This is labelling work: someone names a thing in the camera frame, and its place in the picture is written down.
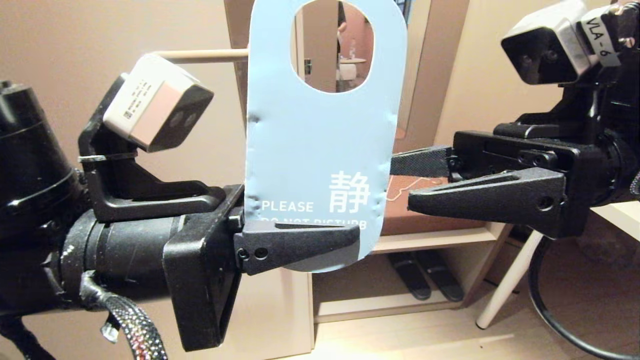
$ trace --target black slipper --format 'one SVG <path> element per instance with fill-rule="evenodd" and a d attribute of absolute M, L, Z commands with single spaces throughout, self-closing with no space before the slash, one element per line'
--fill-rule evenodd
<path fill-rule="evenodd" d="M 387 257 L 413 297 L 418 300 L 431 297 L 431 288 L 409 252 L 393 252 Z"/>
<path fill-rule="evenodd" d="M 440 288 L 442 295 L 444 295 L 447 300 L 459 302 L 465 298 L 465 292 L 453 277 L 453 274 L 449 271 L 447 264 L 440 257 L 437 250 L 417 251 L 415 258 L 424 272 L 426 272 L 431 280 Z"/>

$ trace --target black wire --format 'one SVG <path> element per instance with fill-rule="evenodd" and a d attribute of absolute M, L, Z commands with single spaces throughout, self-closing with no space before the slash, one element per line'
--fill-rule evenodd
<path fill-rule="evenodd" d="M 0 335 L 11 340 L 25 360 L 55 360 L 24 326 L 21 316 L 0 316 Z"/>
<path fill-rule="evenodd" d="M 542 259 L 545 257 L 547 250 L 551 247 L 553 241 L 547 237 L 542 238 L 542 241 L 536 248 L 531 258 L 531 264 L 529 265 L 529 290 L 531 293 L 531 300 L 534 307 L 538 311 L 538 314 L 542 316 L 542 319 L 549 325 L 558 335 L 567 339 L 571 344 L 575 345 L 582 351 L 587 352 L 593 356 L 599 357 L 605 360 L 640 360 L 640 355 L 625 355 L 608 352 L 587 344 L 580 340 L 578 337 L 567 331 L 552 315 L 551 312 L 545 306 L 540 296 L 540 268 L 542 267 Z"/>

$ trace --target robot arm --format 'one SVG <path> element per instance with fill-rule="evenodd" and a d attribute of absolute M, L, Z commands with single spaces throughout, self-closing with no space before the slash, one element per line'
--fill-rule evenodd
<path fill-rule="evenodd" d="M 213 98 L 158 56 L 107 91 L 79 137 L 83 172 L 67 163 L 30 88 L 4 81 L 0 91 L 0 330 L 25 356 L 43 350 L 21 316 L 87 309 L 109 311 L 107 339 L 122 327 L 136 358 L 163 359 L 134 303 L 160 297 L 172 300 L 186 351 L 218 347 L 243 273 L 360 237 L 357 226 L 245 222 L 242 185 L 165 183 L 137 164 L 138 149 L 180 145 Z"/>
<path fill-rule="evenodd" d="M 638 198 L 639 9 L 563 1 L 518 23 L 503 49 L 523 81 L 559 83 L 563 98 L 492 133 L 459 131 L 451 147 L 396 154 L 392 174 L 450 180 L 411 192 L 409 209 L 560 238 L 582 233 L 591 206 Z"/>

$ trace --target light blue door hanger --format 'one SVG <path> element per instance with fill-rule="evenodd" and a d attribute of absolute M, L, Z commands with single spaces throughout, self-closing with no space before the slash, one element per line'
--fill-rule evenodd
<path fill-rule="evenodd" d="M 326 272 L 364 258 L 382 229 L 406 60 L 406 24 L 389 0 L 350 0 L 372 24 L 367 79 L 325 93 L 291 65 L 291 28 L 308 0 L 256 0 L 249 34 L 247 220 L 358 225 L 360 242 L 288 268 Z"/>

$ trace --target wooden stick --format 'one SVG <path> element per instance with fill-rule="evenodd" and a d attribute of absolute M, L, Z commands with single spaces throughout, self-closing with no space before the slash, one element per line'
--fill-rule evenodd
<path fill-rule="evenodd" d="M 248 49 L 155 51 L 154 54 L 175 64 L 230 63 L 249 58 Z"/>

